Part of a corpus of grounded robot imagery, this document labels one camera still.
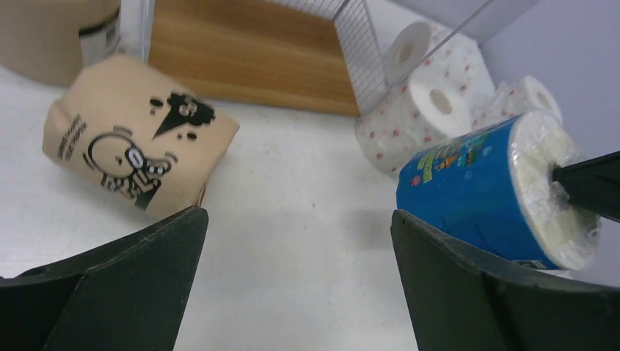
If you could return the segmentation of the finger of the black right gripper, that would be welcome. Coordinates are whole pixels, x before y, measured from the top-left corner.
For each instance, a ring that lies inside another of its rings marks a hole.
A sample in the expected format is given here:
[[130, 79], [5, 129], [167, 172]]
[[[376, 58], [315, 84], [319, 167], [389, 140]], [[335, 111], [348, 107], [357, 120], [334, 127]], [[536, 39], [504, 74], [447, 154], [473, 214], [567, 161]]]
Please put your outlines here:
[[614, 222], [619, 221], [619, 152], [557, 167], [552, 180], [561, 184], [569, 203]]

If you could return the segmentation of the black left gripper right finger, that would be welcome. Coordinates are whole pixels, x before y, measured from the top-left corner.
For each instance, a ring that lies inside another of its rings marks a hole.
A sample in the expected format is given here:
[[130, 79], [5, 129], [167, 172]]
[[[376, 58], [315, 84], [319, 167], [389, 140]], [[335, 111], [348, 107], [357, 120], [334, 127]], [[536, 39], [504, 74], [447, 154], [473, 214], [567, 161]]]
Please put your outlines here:
[[394, 211], [419, 350], [617, 350], [619, 289], [526, 268]]

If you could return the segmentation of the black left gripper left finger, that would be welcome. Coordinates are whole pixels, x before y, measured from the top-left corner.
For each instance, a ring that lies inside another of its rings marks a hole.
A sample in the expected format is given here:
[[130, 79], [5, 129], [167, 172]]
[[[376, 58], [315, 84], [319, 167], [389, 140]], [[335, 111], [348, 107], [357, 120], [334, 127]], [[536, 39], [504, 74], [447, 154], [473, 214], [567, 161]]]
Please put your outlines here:
[[87, 252], [1, 280], [3, 350], [172, 350], [208, 212], [188, 207]]

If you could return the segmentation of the blue white roll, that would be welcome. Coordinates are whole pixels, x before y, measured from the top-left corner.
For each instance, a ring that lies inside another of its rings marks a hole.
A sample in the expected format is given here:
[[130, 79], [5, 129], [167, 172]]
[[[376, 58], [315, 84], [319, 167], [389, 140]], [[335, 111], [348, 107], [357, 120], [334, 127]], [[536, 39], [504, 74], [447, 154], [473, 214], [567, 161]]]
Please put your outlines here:
[[597, 252], [600, 219], [570, 205], [552, 179], [581, 159], [556, 118], [524, 113], [416, 153], [399, 174], [396, 205], [511, 262], [583, 270]]

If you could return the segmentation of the white wire wooden shelf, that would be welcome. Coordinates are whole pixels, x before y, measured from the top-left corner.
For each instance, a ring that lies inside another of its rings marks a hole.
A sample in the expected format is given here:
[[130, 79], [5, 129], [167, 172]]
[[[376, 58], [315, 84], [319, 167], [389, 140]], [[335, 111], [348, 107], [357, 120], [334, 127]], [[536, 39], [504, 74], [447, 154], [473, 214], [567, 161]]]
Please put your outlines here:
[[[389, 6], [399, 34], [441, 23]], [[202, 97], [346, 116], [370, 112], [394, 87], [365, 1], [123, 1], [121, 46]], [[485, 64], [465, 92], [494, 92]]]

